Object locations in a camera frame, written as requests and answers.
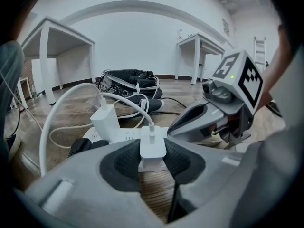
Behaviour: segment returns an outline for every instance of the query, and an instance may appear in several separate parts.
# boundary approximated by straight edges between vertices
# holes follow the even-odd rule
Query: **white wall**
[[[56,60],[54,58],[49,58],[47,61],[49,80],[51,82],[51,87],[56,87],[59,85],[58,72],[56,67]],[[40,59],[32,60],[32,72],[33,80],[36,92],[40,93],[44,91],[41,70],[40,70]]]
[[[98,4],[122,0],[41,0],[33,11],[39,19],[45,15],[62,20],[77,11]],[[134,0],[171,6],[202,20],[234,44],[234,25],[229,13],[216,0]],[[223,31],[222,19],[230,26],[230,37]],[[210,34],[177,19],[152,13],[119,12],[87,18],[71,27],[95,41],[95,76],[108,69],[137,68],[156,74],[174,75],[177,31],[188,34],[201,32],[226,50],[228,43],[218,43]],[[62,83],[90,78],[86,70],[86,49],[66,54],[60,59]],[[182,51],[181,75],[191,76],[193,51]],[[208,77],[220,56],[208,56],[205,76]]]
[[[35,24],[39,23],[38,14],[33,11],[29,13],[27,19],[25,20],[21,32],[18,36],[17,41],[22,44],[28,34],[34,29]]]
[[[89,47],[84,45],[60,55],[59,73],[62,84],[91,78]]]
[[[235,25],[236,50],[245,49],[254,57],[254,36],[257,39],[266,37],[266,61],[270,63],[278,47],[278,19],[268,7],[255,7],[242,10],[232,16]]]
[[[175,73],[178,30],[182,29],[185,36],[198,32],[193,26],[175,19],[137,12],[95,16],[72,27],[95,41],[96,76],[104,69],[126,68],[172,75]],[[181,56],[180,74],[192,76],[194,50],[182,48]],[[215,67],[220,57],[208,56],[207,72]]]

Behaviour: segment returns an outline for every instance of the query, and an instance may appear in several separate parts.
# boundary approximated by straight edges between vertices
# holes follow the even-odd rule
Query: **ladder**
[[[254,62],[257,67],[263,72],[266,69],[266,37],[264,40],[254,40]]]

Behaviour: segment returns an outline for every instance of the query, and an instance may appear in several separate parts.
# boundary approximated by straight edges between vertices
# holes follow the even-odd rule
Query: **table leg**
[[[191,84],[195,85],[198,77],[199,63],[200,63],[200,38],[195,38],[195,52],[194,52],[194,72],[191,80]]]
[[[57,68],[57,77],[59,80],[59,88],[63,89],[62,80],[61,80],[61,76],[60,76],[60,69],[59,69],[59,57],[56,58],[56,68]]]
[[[91,69],[91,77],[92,77],[92,82],[96,82],[96,75],[95,75],[95,45],[92,44],[90,46],[90,69]]]
[[[21,102],[22,102],[23,106],[25,108],[28,108],[27,102],[25,101],[25,98],[24,98],[24,94],[23,94],[23,91],[22,91],[20,80],[18,80],[17,88],[18,88],[19,96],[21,98]]]
[[[43,87],[46,92],[47,101],[50,105],[55,104],[56,100],[53,94],[52,86],[49,80],[48,73],[48,32],[50,28],[50,22],[46,21],[42,26],[41,37],[40,37],[40,69]]]
[[[199,74],[199,79],[200,79],[199,81],[200,82],[203,82],[205,61],[206,61],[206,54],[204,53],[203,56],[202,56],[202,62],[201,62],[200,74]]]
[[[181,67],[181,47],[176,45],[176,67],[175,67],[175,77],[174,79],[179,79],[180,67]]]
[[[17,107],[17,104],[16,104],[16,101],[15,101],[14,97],[13,97],[12,103],[13,103],[14,107],[17,109],[18,107]]]
[[[30,90],[30,87],[29,87],[29,80],[28,80],[28,79],[29,79],[29,78],[27,78],[28,93],[29,93],[30,98],[33,99],[33,95],[32,95],[32,92],[31,92],[31,90]]]

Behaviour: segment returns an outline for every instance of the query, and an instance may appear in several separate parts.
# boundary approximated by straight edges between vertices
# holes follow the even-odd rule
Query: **charging cable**
[[[152,97],[152,99],[154,99],[155,96],[156,96],[156,93],[157,93],[157,91],[158,91],[158,88],[159,88],[160,83],[159,83],[158,77],[149,77],[149,78],[154,79],[155,82],[156,82],[156,89],[155,89],[154,95],[153,95],[153,97]],[[140,94],[140,93],[135,93],[134,95],[125,97],[125,99],[131,98],[131,97],[136,96],[136,95],[142,95],[142,96],[147,100],[148,103],[147,103],[147,110],[146,110],[146,112],[148,112],[148,111],[149,111],[149,100],[148,100],[148,98],[147,98],[146,95]],[[95,99],[96,99],[96,97],[93,98],[93,100],[92,100],[92,102],[91,102],[91,105],[98,109],[99,107],[93,103]],[[131,115],[119,116],[119,117],[117,117],[117,118],[118,118],[118,119],[121,119],[121,118],[131,118],[131,117],[136,117],[136,116],[138,116],[138,115],[139,115],[139,112],[136,112],[136,113],[133,113],[133,114],[131,114]],[[144,118],[144,116],[143,116],[142,119],[140,120],[140,122],[139,122],[134,128],[138,128],[138,127],[142,124],[142,122],[144,121],[144,119],[145,119],[145,118]]]
[[[148,113],[146,113],[141,107],[139,107],[138,105],[136,105],[132,101],[130,101],[130,100],[124,98],[124,97],[121,97],[119,95],[115,95],[115,94],[100,93],[99,89],[95,85],[90,84],[90,83],[83,83],[83,84],[76,85],[73,88],[71,88],[68,91],[66,91],[59,98],[59,100],[56,102],[56,104],[54,105],[54,107],[50,111],[49,115],[47,116],[46,122],[45,122],[43,130],[42,130],[42,134],[41,134],[41,138],[40,138],[40,143],[39,143],[39,163],[40,163],[41,176],[44,176],[47,173],[47,162],[46,162],[47,141],[48,141],[48,132],[49,132],[52,120],[53,120],[55,114],[57,113],[57,111],[59,110],[60,106],[64,102],[64,100],[68,96],[70,96],[70,94],[74,93],[76,90],[78,90],[80,88],[84,88],[84,87],[94,88],[97,91],[98,95],[102,96],[101,99],[100,99],[101,101],[104,100],[103,96],[107,96],[107,97],[111,97],[111,98],[114,98],[116,100],[120,100],[120,101],[128,104],[129,106],[133,107],[136,111],[138,111],[139,113],[141,113],[147,119],[147,121],[149,122],[149,126],[151,128],[154,128],[154,122],[153,122],[152,118],[148,115]]]
[[[37,121],[37,119],[33,116],[33,114],[20,102],[20,100],[15,96],[15,94],[13,93],[13,91],[10,89],[9,84],[6,82],[2,71],[0,70],[0,75],[1,78],[3,80],[3,83],[6,85],[6,87],[8,88],[10,94],[14,97],[14,99],[24,108],[24,110],[34,119],[34,121],[37,123],[38,127],[40,128],[40,130],[42,131],[42,127],[40,126],[39,122]]]
[[[149,101],[148,101],[147,96],[144,95],[144,94],[135,94],[135,95],[141,95],[141,96],[143,96],[143,97],[147,100],[146,113],[148,113]],[[135,95],[128,96],[128,97],[126,97],[125,99],[131,98],[131,97],[133,97],[133,96],[135,96]],[[106,106],[105,106],[106,100],[105,100],[104,98],[102,98],[102,99],[100,99],[100,102],[101,102],[101,107],[104,107],[104,108],[105,108],[105,107],[106,107]],[[144,120],[144,117],[141,119],[141,121],[140,121],[134,128],[139,127],[140,124],[142,124],[143,120]],[[91,126],[93,126],[92,123],[89,123],[89,124],[86,124],[86,125],[81,125],[81,126],[59,127],[59,128],[56,128],[56,129],[54,129],[54,130],[52,130],[52,131],[50,132],[50,134],[49,134],[49,139],[50,139],[50,141],[51,141],[54,145],[56,145],[57,147],[63,148],[63,149],[69,149],[69,148],[71,148],[71,146],[63,146],[63,145],[60,145],[60,144],[56,143],[56,142],[53,140],[53,138],[52,138],[53,133],[58,132],[58,131],[61,131],[61,130],[79,129],[79,128],[86,128],[86,127],[91,127]]]

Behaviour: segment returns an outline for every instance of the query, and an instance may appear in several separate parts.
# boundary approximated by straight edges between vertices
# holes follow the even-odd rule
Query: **baseboard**
[[[156,74],[156,76],[159,78],[159,79],[174,79],[174,75],[167,75],[167,74]],[[179,80],[189,80],[191,81],[192,80],[192,77],[190,76],[179,76]],[[73,87],[73,86],[76,86],[78,84],[82,84],[82,83],[92,83],[92,79],[91,78],[88,78],[88,79],[84,79],[84,80],[79,80],[79,81],[74,81],[74,82],[71,82],[71,83],[67,83],[67,84],[63,84],[62,87],[63,88],[69,88],[69,87]],[[60,89],[60,86],[56,86],[56,87],[53,87],[52,90],[53,91],[56,91],[56,90],[59,90]]]
[[[159,78],[159,79],[174,79],[175,75],[168,75],[168,74],[156,74],[156,76]],[[189,80],[191,81],[192,80],[192,77],[190,76],[179,76],[179,80]]]
[[[79,81],[74,81],[74,82],[71,82],[71,83],[67,83],[67,84],[63,84],[62,87],[63,89],[64,88],[69,88],[69,87],[73,87],[73,86],[76,86],[78,84],[82,84],[82,83],[92,83],[92,79],[91,78],[88,78],[88,79],[83,79],[83,80],[79,80]],[[52,90],[55,91],[55,90],[59,90],[60,89],[60,86],[56,86],[56,87],[53,87]]]

